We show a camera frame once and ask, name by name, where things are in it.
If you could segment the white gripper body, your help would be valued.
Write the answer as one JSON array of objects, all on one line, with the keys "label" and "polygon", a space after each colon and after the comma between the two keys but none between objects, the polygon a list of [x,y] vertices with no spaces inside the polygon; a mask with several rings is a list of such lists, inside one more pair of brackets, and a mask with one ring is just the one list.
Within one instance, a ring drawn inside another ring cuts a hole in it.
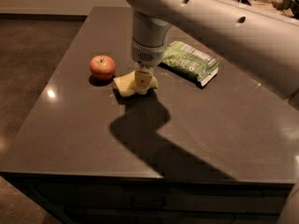
[{"label": "white gripper body", "polygon": [[157,66],[163,59],[170,29],[170,23],[134,11],[132,59],[140,66]]}]

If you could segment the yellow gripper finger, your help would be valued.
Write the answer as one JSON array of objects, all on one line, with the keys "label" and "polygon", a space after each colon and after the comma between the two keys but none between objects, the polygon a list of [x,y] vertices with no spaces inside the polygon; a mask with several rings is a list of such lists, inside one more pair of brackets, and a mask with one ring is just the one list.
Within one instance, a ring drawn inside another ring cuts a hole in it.
[{"label": "yellow gripper finger", "polygon": [[153,78],[153,74],[150,70],[138,68],[135,70],[135,92],[137,94],[146,94],[151,80]]}]

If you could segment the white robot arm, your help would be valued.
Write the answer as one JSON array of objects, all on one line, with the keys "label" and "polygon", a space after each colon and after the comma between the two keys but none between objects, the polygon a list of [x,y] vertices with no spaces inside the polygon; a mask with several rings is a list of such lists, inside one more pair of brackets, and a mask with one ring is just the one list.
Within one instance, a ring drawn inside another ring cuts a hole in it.
[{"label": "white robot arm", "polygon": [[299,22],[231,0],[126,0],[133,60],[158,65],[172,25],[292,103],[299,92]]}]

